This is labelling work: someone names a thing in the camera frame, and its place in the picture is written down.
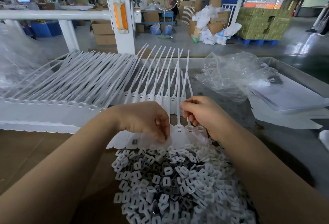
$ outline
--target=factory floor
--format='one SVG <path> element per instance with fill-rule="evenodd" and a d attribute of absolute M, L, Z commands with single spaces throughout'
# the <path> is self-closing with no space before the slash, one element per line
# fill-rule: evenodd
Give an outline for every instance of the factory floor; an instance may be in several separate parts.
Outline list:
<path fill-rule="evenodd" d="M 183 53 L 187 53 L 187 50 L 190 50 L 190 55 L 193 56 L 207 56 L 211 52 L 218 55 L 228 55 L 246 51 L 259 57 L 274 57 L 329 83 L 327 73 L 329 69 L 329 36 L 321 37 L 315 33 L 306 32 L 314 22 L 315 18 L 293 18 L 289 29 L 277 45 L 271 46 L 265 43 L 257 46 L 255 44 L 243 45 L 236 39 L 230 40 L 227 45 L 193 43 L 187 34 L 188 26 L 179 20 L 178 26 L 174 27 L 173 39 L 158 39 L 156 36 L 151 35 L 149 31 L 146 31 L 145 33 L 137 34 L 136 48 L 141 48 L 145 43 L 148 43 L 150 47 L 166 45 L 183 48 Z M 85 26 L 78 26 L 76 28 L 76 36 L 83 51 L 87 51 L 88 48 L 113 47 L 110 45 L 97 46 L 93 32 L 90 32 L 90 22 L 86 22 Z M 51 49 L 51 58 L 68 52 L 63 36 L 38 38 L 38 40 L 43 46 Z"/>

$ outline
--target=white railing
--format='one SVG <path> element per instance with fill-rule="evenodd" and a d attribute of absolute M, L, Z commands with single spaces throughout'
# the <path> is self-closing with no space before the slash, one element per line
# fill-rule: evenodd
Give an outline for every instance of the white railing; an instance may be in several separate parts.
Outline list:
<path fill-rule="evenodd" d="M 231 14 L 228 20 L 228 23 L 225 25 L 224 28 L 229 27 L 231 24 L 236 22 L 237 15 L 239 14 L 240 7 L 242 5 L 242 0 L 238 0 L 236 4 L 222 4 L 221 7 L 231 9 Z M 192 6 L 184 6 L 182 22 L 184 24 L 189 25 L 190 19 L 194 15 L 194 7 Z"/>
<path fill-rule="evenodd" d="M 184 6 L 183 16 L 182 16 L 181 21 L 184 24 L 189 25 L 190 19 L 192 18 L 193 15 L 194 15 L 194 7 L 193 6 Z"/>
<path fill-rule="evenodd" d="M 18 20 L 36 20 L 36 19 L 55 19 L 58 20 L 62 30 L 65 42 L 70 52 L 79 51 L 80 47 L 75 35 L 72 19 L 105 19 L 111 20 L 109 10 L 103 11 L 71 11 L 71 10 L 0 10 L 0 19 L 4 20 L 5 24 L 16 27 L 24 34 L 22 26 Z"/>

